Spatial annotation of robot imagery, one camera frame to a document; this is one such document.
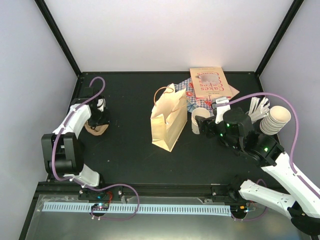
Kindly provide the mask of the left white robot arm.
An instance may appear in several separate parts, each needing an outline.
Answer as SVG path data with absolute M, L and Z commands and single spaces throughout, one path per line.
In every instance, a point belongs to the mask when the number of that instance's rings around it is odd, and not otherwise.
M 89 193 L 101 200 L 108 188 L 102 184 L 103 177 L 84 163 L 84 145 L 79 135 L 82 129 L 96 137 L 104 134 L 110 125 L 110 112 L 102 96 L 84 103 L 86 100 L 74 100 L 61 125 L 42 136 L 44 167 L 48 174 L 90 187 Z

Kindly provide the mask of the brown pulp cup carrier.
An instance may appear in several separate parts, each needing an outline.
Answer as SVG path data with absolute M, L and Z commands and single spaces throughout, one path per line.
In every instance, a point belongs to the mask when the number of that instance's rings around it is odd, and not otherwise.
M 84 124 L 84 127 L 88 133 L 93 136 L 101 136 L 109 127 L 109 124 L 103 124 L 96 127 L 90 126 L 89 122 L 87 121 Z

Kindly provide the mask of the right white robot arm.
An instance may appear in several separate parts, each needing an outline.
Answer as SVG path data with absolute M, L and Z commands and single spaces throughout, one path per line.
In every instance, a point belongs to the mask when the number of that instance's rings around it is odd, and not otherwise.
M 232 202 L 241 199 L 257 202 L 286 216 L 301 232 L 309 236 L 320 234 L 319 188 L 311 190 L 311 181 L 292 170 L 290 156 L 280 143 L 269 135 L 254 130 L 251 118 L 241 108 L 227 110 L 222 120 L 192 112 L 199 132 L 219 141 L 239 156 L 252 161 L 277 180 L 287 191 L 278 192 L 249 179 L 236 177 L 228 185 L 227 195 Z

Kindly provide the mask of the kraft paper bag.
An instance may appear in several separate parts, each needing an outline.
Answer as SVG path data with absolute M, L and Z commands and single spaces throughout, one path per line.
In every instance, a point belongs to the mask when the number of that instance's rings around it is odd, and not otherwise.
M 188 120 L 186 90 L 172 83 L 153 96 L 150 116 L 152 144 L 171 152 Z

